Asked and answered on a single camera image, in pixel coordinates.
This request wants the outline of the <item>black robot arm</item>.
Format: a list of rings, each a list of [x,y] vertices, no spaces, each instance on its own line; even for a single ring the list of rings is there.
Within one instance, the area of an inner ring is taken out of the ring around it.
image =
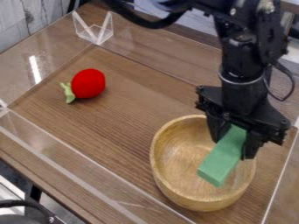
[[[243,159],[252,159],[264,143],[282,144],[291,123],[268,101],[272,70],[294,76],[279,62],[288,44],[280,0],[152,0],[168,13],[157,20],[139,16],[124,0],[103,2],[147,29],[163,29],[192,10],[212,17],[222,46],[220,85],[196,87],[196,108],[207,115],[211,138],[219,142],[230,128],[244,129]]]

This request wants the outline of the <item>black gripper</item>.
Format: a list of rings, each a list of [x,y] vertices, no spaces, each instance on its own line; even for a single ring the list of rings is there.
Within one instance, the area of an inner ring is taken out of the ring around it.
[[[206,113],[215,143],[224,137],[232,125],[247,132],[242,159],[254,159],[264,143],[283,144],[291,122],[268,100],[272,94],[268,77],[260,76],[251,81],[220,80],[220,87],[196,87],[196,108]]]

